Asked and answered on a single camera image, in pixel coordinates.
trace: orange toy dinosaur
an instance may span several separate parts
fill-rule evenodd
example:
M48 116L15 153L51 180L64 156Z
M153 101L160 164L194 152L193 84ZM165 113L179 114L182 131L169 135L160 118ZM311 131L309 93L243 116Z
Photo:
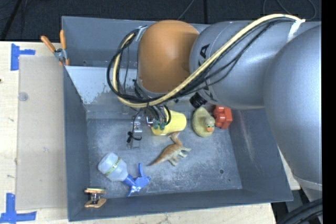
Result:
M178 156L186 157L187 154L182 153L182 151L190 151L191 148L186 148L182 145L181 141L177 138L180 132L174 132L169 135L169 137L174 141L175 144L169 145L164 149L162 154L151 164L158 164L164 161L171 162L172 165L176 166L179 161Z

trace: yellow object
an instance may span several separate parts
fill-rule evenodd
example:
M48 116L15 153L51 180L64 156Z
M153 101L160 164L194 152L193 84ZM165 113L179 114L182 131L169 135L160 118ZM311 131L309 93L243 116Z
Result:
M187 125L187 118L184 114L176 111L170 110L170 114L172 119L170 120L170 123L166 125L166 127L163 130L160 130L160 128L154 129L153 127L152 132L155 135L166 135L168 133L173 132L180 132L185 129Z
M302 21L299 17L292 16L292 15L287 15L287 14L271 14L271 15L266 15L262 18L259 18L243 29L241 29L238 33L236 33L229 41L224 43L217 51L215 51L208 59L206 59L200 67L198 67L189 77L187 77L179 86L177 86L174 90L170 91L169 93L165 94L164 96L148 102L148 103L133 103L130 102L122 97L118 96L118 99L120 102L122 102L125 105L131 106L133 108L146 108L147 106L151 105L157 105L160 104L164 101L166 101L168 98L172 97L179 91L181 91L188 83L190 83L192 80L194 80L203 70L205 70L214 60L216 60L223 52L225 52L234 42L236 42L239 38L241 38L244 34L247 32L251 31L253 28L257 27L258 25L276 19L276 18L290 18L294 21ZM121 48L134 36L134 33L132 33L121 45ZM113 67L113 78L112 78L112 85L113 88L117 91L117 66L120 61L120 54L117 55L115 59L114 67Z
M194 132L201 137L212 135L215 128L215 118L201 106L196 109L193 114L193 129Z

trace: rubber duck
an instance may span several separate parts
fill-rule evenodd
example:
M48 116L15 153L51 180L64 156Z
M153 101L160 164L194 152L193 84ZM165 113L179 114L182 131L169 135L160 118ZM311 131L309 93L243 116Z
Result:
M199 107L193 114L194 132L201 137L212 135L215 128L215 118L203 107Z

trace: small orange toy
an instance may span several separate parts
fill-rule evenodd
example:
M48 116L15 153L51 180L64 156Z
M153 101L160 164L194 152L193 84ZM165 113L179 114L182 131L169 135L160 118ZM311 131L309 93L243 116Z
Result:
M227 129L232 123L231 109L225 106L217 105L213 112L215 126L221 129Z

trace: orange object on floor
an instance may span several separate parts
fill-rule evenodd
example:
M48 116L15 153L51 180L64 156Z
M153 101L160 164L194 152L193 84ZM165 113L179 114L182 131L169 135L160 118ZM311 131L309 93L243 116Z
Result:
M225 106L217 105L213 112L215 126L221 129L227 129L232 123L231 109Z

